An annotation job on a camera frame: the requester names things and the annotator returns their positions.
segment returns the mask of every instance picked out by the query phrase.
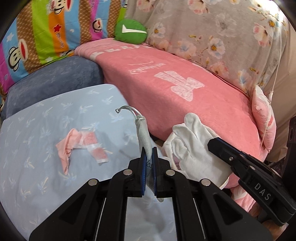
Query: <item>green pillow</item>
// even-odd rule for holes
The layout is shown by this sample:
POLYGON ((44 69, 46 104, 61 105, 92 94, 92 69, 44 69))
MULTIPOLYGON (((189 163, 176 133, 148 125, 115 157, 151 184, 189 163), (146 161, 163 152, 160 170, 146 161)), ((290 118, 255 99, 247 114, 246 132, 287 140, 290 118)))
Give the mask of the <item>green pillow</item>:
POLYGON ((141 44, 147 38, 146 28, 136 20, 121 20, 115 27, 115 40, 129 43, 141 44))

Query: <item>pink blanket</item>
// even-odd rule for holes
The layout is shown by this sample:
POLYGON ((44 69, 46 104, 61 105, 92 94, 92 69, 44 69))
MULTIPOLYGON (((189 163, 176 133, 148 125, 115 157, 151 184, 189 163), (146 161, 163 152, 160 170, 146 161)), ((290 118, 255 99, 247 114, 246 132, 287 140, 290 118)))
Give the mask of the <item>pink blanket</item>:
MULTIPOLYGON (((193 112, 223 140, 265 159, 267 151, 264 146, 260 151, 248 97, 204 68, 147 45, 113 39, 85 43, 76 48, 75 54, 102 67, 105 82, 116 85, 127 102, 146 117, 154 136, 166 140, 172 127, 193 112)), ((234 199, 249 210, 253 199, 237 190, 237 181, 232 174, 226 187, 235 187, 234 199)))

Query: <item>pink cloth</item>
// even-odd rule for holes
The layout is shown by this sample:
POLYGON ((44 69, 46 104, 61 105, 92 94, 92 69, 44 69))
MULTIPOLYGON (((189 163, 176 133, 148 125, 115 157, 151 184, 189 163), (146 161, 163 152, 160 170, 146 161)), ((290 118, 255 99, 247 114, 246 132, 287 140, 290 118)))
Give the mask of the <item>pink cloth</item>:
POLYGON ((91 155, 96 160, 104 160, 100 162, 107 161, 107 155, 104 149, 101 147, 96 147, 95 144, 98 143, 96 135, 92 131, 77 131, 76 129, 71 129, 67 134, 66 138, 61 140, 56 144, 58 150, 58 155, 62 162, 62 168, 65 175, 68 174, 69 170, 69 157, 71 152, 75 148, 88 149, 91 155))
MULTIPOLYGON (((105 82, 116 85, 127 102, 146 117, 154 136, 166 140, 172 127, 192 112, 229 144, 265 159, 267 151, 264 146, 260 151, 250 100, 206 69, 147 45, 113 39, 85 43, 75 54, 102 67, 105 82)), ((227 188, 238 186, 237 181, 232 174, 227 188)), ((252 201, 245 205, 246 210, 252 201)))

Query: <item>white star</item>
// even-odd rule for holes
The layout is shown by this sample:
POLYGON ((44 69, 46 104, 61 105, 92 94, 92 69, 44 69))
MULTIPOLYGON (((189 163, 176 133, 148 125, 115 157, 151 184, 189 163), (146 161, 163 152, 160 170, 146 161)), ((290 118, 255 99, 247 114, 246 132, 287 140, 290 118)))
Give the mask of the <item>white star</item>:
POLYGON ((10 33, 10 34, 7 36, 7 40, 6 40, 6 42, 11 41, 13 36, 14 36, 14 34, 10 33))
POLYGON ((46 62, 50 62, 53 60, 53 57, 48 57, 47 59, 45 59, 46 62))

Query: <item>orange stripe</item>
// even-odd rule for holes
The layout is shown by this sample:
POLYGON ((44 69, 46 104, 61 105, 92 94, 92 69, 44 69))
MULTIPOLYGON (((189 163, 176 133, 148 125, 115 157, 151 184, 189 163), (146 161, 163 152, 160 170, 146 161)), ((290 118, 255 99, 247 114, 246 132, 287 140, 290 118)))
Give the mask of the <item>orange stripe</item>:
POLYGON ((69 50, 68 44, 66 42, 66 31, 63 11, 64 10, 62 10, 59 14, 51 12, 48 15, 49 30, 52 34, 54 50, 57 56, 59 56, 61 52, 69 50))

